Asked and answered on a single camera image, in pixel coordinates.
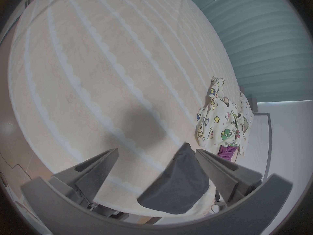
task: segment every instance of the purple fabric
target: purple fabric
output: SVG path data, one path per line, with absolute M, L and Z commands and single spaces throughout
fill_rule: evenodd
M 224 147 L 221 145 L 219 148 L 218 156 L 228 161 L 231 161 L 236 149 L 237 147 L 234 146 Z

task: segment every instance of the brown tile floor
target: brown tile floor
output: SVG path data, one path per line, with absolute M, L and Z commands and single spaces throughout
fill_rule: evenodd
M 20 186 L 30 180 L 21 167 L 32 179 L 41 176 L 47 180 L 52 173 L 29 147 L 12 109 L 7 85 L 7 65 L 15 27 L 16 25 L 12 27 L 0 46 L 0 171 L 20 198 Z

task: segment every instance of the yellow star print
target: yellow star print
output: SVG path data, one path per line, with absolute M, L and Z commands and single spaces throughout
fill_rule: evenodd
M 218 123 L 219 120 L 220 120 L 220 118 L 219 118 L 218 116 L 216 116 L 216 117 L 214 118 L 215 123 Z

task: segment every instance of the gray cloth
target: gray cloth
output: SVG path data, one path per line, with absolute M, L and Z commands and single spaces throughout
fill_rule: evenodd
M 209 178 L 190 144 L 185 143 L 163 174 L 137 201 L 149 209 L 181 214 L 188 211 L 208 189 Z

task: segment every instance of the bed sheet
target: bed sheet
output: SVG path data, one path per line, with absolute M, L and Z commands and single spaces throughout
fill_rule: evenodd
M 228 55 L 191 0 L 35 0 L 8 68 L 23 134 L 53 172 L 118 148 L 95 202 L 166 217 L 136 199 L 195 136 L 212 77 L 240 106 Z M 185 214 L 207 213 L 214 186 Z

